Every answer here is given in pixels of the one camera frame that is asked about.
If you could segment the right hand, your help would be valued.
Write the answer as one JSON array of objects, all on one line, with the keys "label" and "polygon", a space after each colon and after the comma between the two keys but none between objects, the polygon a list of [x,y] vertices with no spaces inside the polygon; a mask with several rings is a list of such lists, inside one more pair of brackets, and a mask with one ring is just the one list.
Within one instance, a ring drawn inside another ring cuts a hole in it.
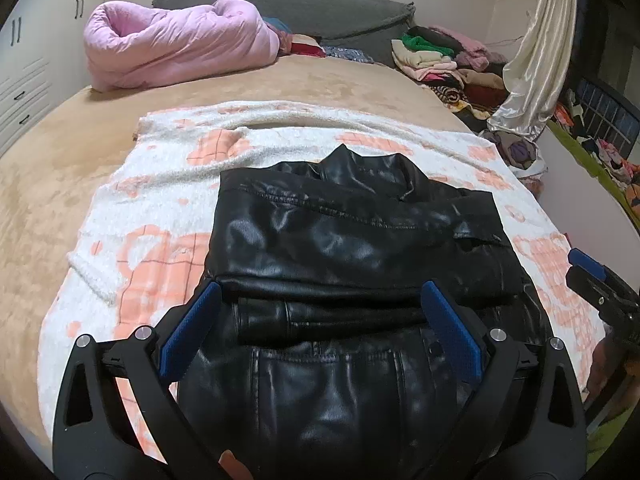
[{"label": "right hand", "polygon": [[247,466],[242,464],[230,450],[225,450],[221,454],[218,463],[232,480],[253,480]]}]

